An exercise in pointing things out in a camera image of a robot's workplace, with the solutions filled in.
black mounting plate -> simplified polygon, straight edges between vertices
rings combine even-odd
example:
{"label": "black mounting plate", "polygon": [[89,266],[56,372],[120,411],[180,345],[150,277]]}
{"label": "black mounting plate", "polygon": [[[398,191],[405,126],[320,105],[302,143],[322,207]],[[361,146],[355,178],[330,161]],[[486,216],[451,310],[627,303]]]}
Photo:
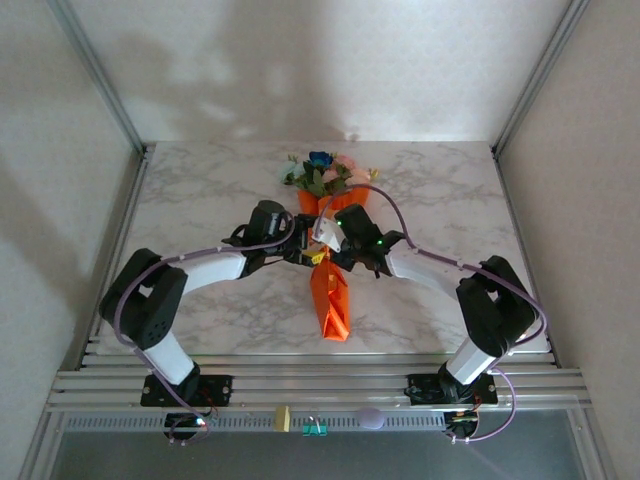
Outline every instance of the black mounting plate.
{"label": "black mounting plate", "polygon": [[[229,405],[232,393],[233,377],[231,375],[200,375],[196,393],[187,403],[192,407],[216,407]],[[178,407],[178,402],[162,386],[155,375],[148,375],[144,380],[140,405],[143,407]]]}
{"label": "black mounting plate", "polygon": [[409,386],[418,389],[415,395],[405,394],[411,400],[411,405],[473,405],[474,393],[480,398],[483,404],[497,405],[498,394],[493,381],[493,376],[486,373],[481,374],[471,385],[468,400],[454,403],[446,399],[440,387],[440,376],[437,373],[416,373],[407,375]]}

marble surface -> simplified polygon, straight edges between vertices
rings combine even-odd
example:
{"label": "marble surface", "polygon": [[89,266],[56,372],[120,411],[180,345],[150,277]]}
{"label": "marble surface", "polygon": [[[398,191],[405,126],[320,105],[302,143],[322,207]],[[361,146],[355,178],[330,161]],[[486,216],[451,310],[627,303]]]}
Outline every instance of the marble surface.
{"label": "marble surface", "polygon": [[[220,245],[261,199],[300,211],[295,187],[279,183],[287,154],[337,151],[380,169],[377,184],[400,206],[421,246],[470,263],[492,254],[526,273],[488,145],[409,142],[159,143],[151,160],[124,259],[141,247],[172,255]],[[383,231],[399,224],[372,194],[367,211]],[[457,270],[443,272],[461,278]],[[311,270],[285,262],[240,281],[184,297],[174,333],[190,354],[439,353],[466,337],[459,305],[441,292],[357,266],[350,286],[351,335],[325,340],[309,289]],[[99,353],[124,351],[109,325]],[[548,351],[545,339],[526,351]]]}

metal extrusion bar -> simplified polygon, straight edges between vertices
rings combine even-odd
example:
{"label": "metal extrusion bar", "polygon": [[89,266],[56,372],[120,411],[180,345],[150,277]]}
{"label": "metal extrusion bar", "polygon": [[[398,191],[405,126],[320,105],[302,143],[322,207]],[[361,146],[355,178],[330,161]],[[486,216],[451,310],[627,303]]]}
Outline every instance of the metal extrusion bar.
{"label": "metal extrusion bar", "polygon": [[67,413],[45,412],[33,436],[33,443],[20,472],[19,480],[50,478],[55,465]]}
{"label": "metal extrusion bar", "polygon": [[[498,174],[498,179],[500,180],[500,187],[504,192],[504,199],[505,199],[505,202],[507,203],[507,210],[509,211],[509,217],[511,217],[511,223],[515,230],[516,240],[518,241],[518,248],[520,250],[520,254],[522,255],[522,258],[524,260],[524,264],[526,267],[527,278],[529,279],[529,284],[531,285],[531,289],[533,290],[534,297],[540,298],[540,290],[536,283],[536,279],[533,277],[533,263],[531,262],[531,258],[529,257],[527,249],[525,248],[525,245],[524,245],[524,236],[522,235],[522,227],[520,225],[520,220],[516,215],[513,202],[511,201],[511,195],[509,194],[509,189],[507,188],[507,183],[505,182],[505,179],[504,179],[502,166],[500,165],[500,163],[498,163],[497,158],[494,158],[494,160],[495,160],[496,173]],[[546,336],[547,336],[547,342],[551,345],[550,350],[555,358],[556,365],[558,365],[558,367],[562,367],[562,363],[560,362],[560,359],[558,358],[558,355],[557,355],[557,350],[554,348],[554,345],[553,345],[553,337],[552,337],[552,333],[550,332],[550,329],[547,329]]]}
{"label": "metal extrusion bar", "polygon": [[575,409],[567,411],[567,415],[586,479],[612,478],[605,471],[604,464],[600,458],[602,450],[598,449],[585,412],[581,409]]}
{"label": "metal extrusion bar", "polygon": [[[435,373],[448,355],[219,355],[196,356],[203,374],[234,376],[225,411],[353,411],[363,405],[386,410],[453,410],[450,405],[411,407],[404,395],[406,375]],[[558,369],[550,354],[520,354],[503,369],[517,389],[523,409],[575,408],[590,403],[580,371]],[[48,411],[145,411],[140,395],[148,370],[131,355],[86,355],[78,372],[59,372]],[[500,404],[508,409],[510,391],[495,378]],[[179,409],[156,409],[178,411]]]}
{"label": "metal extrusion bar", "polygon": [[572,0],[565,10],[562,19],[558,23],[551,39],[547,43],[544,52],[533,69],[533,72],[531,72],[531,75],[527,79],[522,93],[518,97],[507,122],[492,147],[496,161],[499,161],[502,153],[507,145],[509,145],[511,139],[518,130],[518,127],[522,123],[522,120],[538,96],[540,89],[547,80],[549,73],[562,53],[569,37],[571,37],[571,34],[582,17],[582,14],[589,5],[589,1],[590,0]]}
{"label": "metal extrusion bar", "polygon": [[[309,417],[318,417],[332,432],[366,431],[360,426],[354,412],[331,412],[320,414],[315,411],[294,412],[291,415],[290,433],[300,433],[303,426],[308,424]],[[381,432],[422,432],[443,431],[445,418],[442,412],[412,411],[387,412],[385,423],[378,431]],[[213,433],[218,432],[273,432],[275,424],[274,412],[221,412],[212,420]],[[178,427],[176,431],[193,432],[198,428]],[[125,412],[96,412],[69,414],[67,432],[125,432],[144,433],[169,431],[165,427],[165,415],[156,413],[125,413]]]}
{"label": "metal extrusion bar", "polygon": [[118,274],[118,270],[120,269],[120,259],[122,258],[122,254],[127,244],[129,230],[131,228],[131,223],[133,222],[136,209],[138,208],[138,199],[140,197],[140,193],[142,192],[142,187],[144,185],[146,173],[149,168],[149,163],[153,158],[153,153],[153,147],[147,147],[145,149],[145,152],[141,157],[138,169],[135,172],[131,190],[129,191],[129,194],[127,196],[124,215],[122,216],[122,219],[118,225],[118,232],[115,237],[113,250],[109,257],[109,262],[107,264],[106,272],[103,277],[102,285],[100,287],[100,295],[94,306],[93,318],[91,321],[91,331],[88,343],[85,348],[85,353],[87,353],[87,349],[92,348],[91,339],[99,338],[96,336],[100,333],[100,327],[102,326],[103,320],[98,313],[98,305],[100,303],[100,299],[104,297],[104,295],[107,293],[107,290],[109,289],[109,286],[115,280],[116,275]]}
{"label": "metal extrusion bar", "polygon": [[93,83],[102,95],[107,108],[118,122],[118,125],[129,140],[133,149],[140,155],[144,152],[144,146],[140,135],[133,125],[131,118],[124,109],[115,88],[107,78],[104,68],[87,38],[82,25],[75,12],[66,0],[47,0],[62,30],[67,35],[69,42],[89,72]]}

white wall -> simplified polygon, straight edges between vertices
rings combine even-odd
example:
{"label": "white wall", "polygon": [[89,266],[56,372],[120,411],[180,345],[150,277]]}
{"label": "white wall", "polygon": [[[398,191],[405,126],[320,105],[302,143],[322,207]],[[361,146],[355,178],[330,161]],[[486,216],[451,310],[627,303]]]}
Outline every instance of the white wall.
{"label": "white wall", "polygon": [[640,2],[593,0],[503,169],[560,359],[640,478]]}
{"label": "white wall", "polygon": [[0,477],[12,479],[91,311],[131,150],[45,2],[0,12]]}
{"label": "white wall", "polygon": [[142,137],[493,141],[567,0],[72,0]]}

cable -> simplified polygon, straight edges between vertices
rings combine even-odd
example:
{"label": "cable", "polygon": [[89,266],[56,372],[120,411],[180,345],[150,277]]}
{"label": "cable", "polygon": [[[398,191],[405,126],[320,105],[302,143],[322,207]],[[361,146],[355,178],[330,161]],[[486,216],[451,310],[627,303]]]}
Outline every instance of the cable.
{"label": "cable", "polygon": [[[211,409],[209,410],[208,413],[206,413],[204,416],[209,418],[211,417],[211,415],[213,415],[213,412],[216,412],[216,418],[219,418],[220,413],[218,412],[218,409],[216,408],[216,406],[213,403],[213,400],[211,399],[211,397],[208,394],[208,390],[198,390],[198,394],[202,395],[203,397],[205,397],[205,399],[207,400],[207,402],[209,403],[209,406],[211,407]],[[171,425],[171,427],[169,428],[169,443],[173,444],[174,441],[176,440],[175,438],[175,433],[176,433],[176,428],[178,427],[178,425],[180,425],[182,422],[186,422],[187,420],[193,420],[194,416],[191,413],[187,413],[184,414],[180,417],[178,417],[173,424]]]}
{"label": "cable", "polygon": [[472,412],[477,412],[478,409],[482,406],[482,397],[478,395],[476,392],[473,392],[473,408]]}
{"label": "cable", "polygon": [[351,190],[353,190],[355,188],[367,188],[369,190],[373,190],[374,192],[379,193],[385,199],[387,199],[389,204],[391,204],[391,207],[393,208],[393,210],[396,212],[398,220],[400,221],[400,226],[402,228],[402,233],[404,234],[404,237],[405,237],[405,240],[406,240],[407,244],[409,245],[409,247],[414,249],[420,255],[423,255],[423,256],[425,256],[427,258],[430,258],[432,260],[435,260],[437,262],[443,263],[443,264],[448,265],[448,266],[457,267],[457,268],[460,268],[462,270],[467,270],[467,271],[470,271],[470,272],[473,272],[473,273],[479,273],[480,275],[483,275],[486,278],[488,278],[490,280],[493,280],[498,285],[506,288],[507,290],[511,291],[512,293],[515,293],[520,298],[522,298],[523,300],[528,302],[538,312],[538,316],[540,317],[540,327],[534,333],[529,335],[528,337],[523,338],[523,339],[515,342],[514,343],[514,347],[518,347],[520,345],[524,345],[526,343],[529,343],[534,338],[537,338],[538,336],[540,336],[547,329],[547,325],[548,325],[549,322],[547,320],[547,315],[545,314],[544,310],[542,309],[542,306],[538,303],[537,300],[535,300],[531,295],[529,295],[524,290],[519,289],[518,287],[516,287],[515,285],[507,282],[503,278],[500,278],[497,275],[494,275],[493,273],[488,272],[487,270],[484,270],[483,268],[476,267],[475,265],[469,265],[467,263],[462,263],[459,260],[455,260],[453,258],[449,258],[449,257],[446,257],[444,255],[440,255],[440,254],[435,253],[435,252],[430,252],[428,250],[425,250],[423,248],[418,247],[418,245],[416,245],[416,243],[411,239],[411,236],[409,235],[409,229],[407,228],[407,224],[406,224],[406,222],[404,220],[404,217],[402,216],[402,213],[400,212],[400,208],[398,208],[398,205],[389,196],[389,194],[387,192],[385,192],[384,190],[382,190],[381,188],[378,188],[378,187],[375,187],[373,185],[369,185],[369,184],[363,183],[363,184],[350,185],[350,186],[345,187],[344,189],[334,193],[333,195],[331,195],[331,198],[329,199],[329,201],[326,203],[326,205],[324,206],[324,208],[320,212],[320,217],[318,218],[318,221],[316,223],[316,227],[315,227],[315,230],[314,230],[314,236],[318,236],[320,234],[320,223],[324,219],[324,217],[325,217],[325,215],[327,213],[327,210],[329,209],[329,206],[331,205],[331,203],[333,203],[333,201],[337,197],[339,197],[340,195],[344,195],[345,193],[347,193],[347,192],[349,192],[349,191],[351,191]]}
{"label": "cable", "polygon": [[[406,240],[407,244],[409,245],[409,247],[411,247],[414,251],[416,251],[420,255],[423,255],[423,256],[425,256],[427,258],[430,258],[430,259],[435,260],[437,262],[443,263],[445,265],[457,267],[457,268],[459,268],[461,270],[467,270],[467,271],[470,271],[470,272],[473,272],[473,273],[479,273],[480,275],[484,275],[486,278],[488,278],[490,280],[493,280],[498,285],[506,288],[507,290],[511,291],[512,293],[515,293],[520,298],[522,298],[523,300],[528,302],[529,305],[531,305],[538,312],[538,316],[540,317],[540,327],[534,333],[529,335],[528,337],[523,338],[523,339],[515,342],[514,343],[514,347],[529,343],[534,338],[537,338],[539,335],[541,335],[543,332],[545,332],[545,330],[547,329],[547,325],[549,323],[548,320],[547,320],[547,315],[544,312],[544,310],[542,309],[542,306],[538,303],[538,301],[535,300],[527,292],[525,292],[524,290],[521,290],[520,288],[518,288],[515,285],[511,284],[510,282],[507,282],[503,278],[500,278],[497,275],[494,275],[493,273],[491,273],[491,272],[489,272],[487,270],[484,270],[483,268],[476,267],[475,265],[469,265],[467,263],[462,263],[459,260],[455,260],[453,258],[449,258],[449,257],[446,257],[444,255],[440,255],[440,254],[435,253],[435,252],[430,252],[428,250],[425,250],[423,248],[418,247],[418,245],[416,245],[416,243],[411,239],[411,236],[409,235],[409,229],[407,228],[407,224],[406,224],[406,222],[404,220],[404,217],[402,216],[402,212],[400,212],[400,208],[398,207],[396,202],[391,198],[391,196],[389,196],[389,194],[387,192],[385,192],[384,190],[382,190],[381,188],[374,187],[373,185],[369,185],[369,184],[356,184],[356,185],[350,185],[348,187],[345,187],[344,189],[334,193],[331,196],[331,198],[329,199],[329,201],[326,203],[324,208],[322,209],[322,212],[320,212],[320,217],[318,218],[318,221],[316,223],[316,227],[315,227],[315,230],[314,230],[314,236],[318,236],[319,235],[319,233],[320,233],[320,223],[324,219],[324,217],[325,217],[325,215],[327,213],[327,210],[329,209],[329,206],[331,205],[331,203],[333,203],[335,198],[340,196],[340,195],[343,195],[343,194],[345,194],[345,193],[347,193],[347,192],[349,192],[351,190],[353,190],[354,188],[367,188],[369,190],[373,190],[374,192],[379,193],[385,199],[387,199],[387,201],[389,202],[389,204],[391,205],[393,210],[396,212],[398,220],[400,221],[400,225],[401,225],[401,228],[402,228],[402,233],[404,234],[404,237],[405,237],[405,240]],[[507,375],[502,370],[500,370],[498,368],[495,368],[495,365],[500,360],[501,360],[501,358],[496,358],[496,360],[490,365],[489,369],[490,369],[490,371],[494,371],[494,372],[498,373],[502,378],[504,378],[505,382],[507,382],[507,385],[509,386],[509,390],[511,390],[511,397],[512,397],[511,413],[509,414],[509,417],[507,418],[507,420],[500,427],[496,428],[492,432],[489,432],[489,433],[487,433],[485,435],[481,435],[479,437],[474,437],[474,436],[467,437],[467,438],[465,438],[465,443],[479,442],[479,441],[482,441],[482,440],[487,440],[487,439],[497,435],[498,433],[502,432],[505,428],[507,428],[509,426],[509,424],[511,424],[511,422],[513,421],[513,418],[516,415],[517,400],[516,400],[516,391],[515,391],[515,388],[513,387],[513,383],[511,383],[511,380],[509,380]],[[456,438],[454,436],[452,438],[452,442],[455,443],[455,440],[456,440]]]}
{"label": "cable", "polygon": [[[511,412],[509,413],[509,416],[507,417],[507,419],[502,425],[500,425],[498,428],[496,428],[495,430],[489,433],[485,433],[484,435],[475,437],[473,435],[475,435],[475,433],[478,431],[478,429],[476,428],[476,431],[473,433],[472,436],[466,437],[464,439],[465,444],[472,443],[472,442],[480,442],[482,440],[487,440],[491,437],[496,436],[497,434],[502,432],[505,428],[507,428],[513,421],[513,418],[516,416],[516,409],[518,408],[518,400],[516,398],[516,389],[514,388],[513,383],[511,382],[509,377],[507,377],[507,375],[499,368],[493,368],[491,371],[496,372],[498,375],[500,375],[504,379],[504,381],[507,382],[507,385],[509,386],[509,390],[511,391]],[[454,443],[454,444],[456,443],[455,435],[451,437],[451,443]]]}
{"label": "cable", "polygon": [[[160,373],[157,370],[155,365],[147,358],[147,356],[144,354],[144,352],[142,350],[140,350],[140,348],[138,348],[138,346],[134,342],[132,342],[131,340],[126,339],[124,337],[124,335],[122,334],[122,330],[120,328],[120,322],[121,322],[121,319],[122,319],[122,312],[124,310],[124,305],[127,302],[127,300],[129,299],[129,297],[131,296],[131,294],[135,291],[135,289],[138,288],[138,286],[149,275],[151,275],[153,272],[155,272],[158,268],[160,268],[160,267],[162,267],[164,265],[167,265],[169,263],[180,263],[180,262],[184,262],[184,261],[195,260],[197,258],[207,257],[207,256],[210,256],[210,255],[216,255],[218,253],[247,252],[247,251],[251,251],[251,250],[261,250],[263,248],[277,247],[278,245],[280,245],[282,243],[285,243],[287,240],[289,240],[289,238],[291,238],[291,236],[293,235],[293,232],[295,230],[295,222],[294,222],[293,215],[291,215],[289,212],[286,212],[286,215],[287,215],[287,220],[289,221],[290,225],[289,225],[289,228],[287,229],[286,235],[282,239],[279,239],[279,240],[276,240],[276,241],[273,241],[273,242],[269,242],[269,243],[260,244],[260,245],[252,245],[252,246],[248,246],[248,247],[231,247],[231,246],[228,246],[228,247],[205,248],[205,249],[202,249],[202,250],[196,250],[196,251],[193,251],[193,252],[185,253],[183,255],[176,255],[176,256],[173,256],[173,257],[163,258],[159,262],[154,263],[153,265],[151,265],[144,272],[142,272],[140,275],[138,275],[138,277],[136,277],[136,279],[133,282],[131,282],[131,284],[122,293],[122,297],[120,298],[120,300],[118,301],[118,305],[116,306],[116,311],[115,311],[115,314],[113,316],[113,330],[115,332],[115,336],[118,339],[118,341],[120,343],[122,343],[123,345],[133,349],[133,353],[142,361],[142,363],[145,364],[145,366],[151,371],[151,373],[157,377],[157,379],[160,381],[162,386],[167,390],[167,392],[169,392],[169,394],[173,397],[173,399],[176,402],[178,402],[178,404],[180,406],[182,406],[183,408],[187,409],[189,412],[193,413],[197,418],[200,418],[204,422],[204,428],[207,431],[209,430],[209,428],[208,428],[209,427],[209,423],[207,421],[207,417],[205,417],[205,415],[203,415],[198,410],[196,410],[194,407],[189,405],[186,401],[184,401],[184,399],[180,395],[178,395],[178,393],[174,390],[174,388],[172,387],[171,383],[169,383],[169,381],[164,377],[164,375],[162,375],[162,373]],[[184,446],[184,445],[193,443],[194,439],[195,439],[195,437],[192,437],[192,439],[190,439],[189,441],[183,440],[182,441],[182,445]]]}

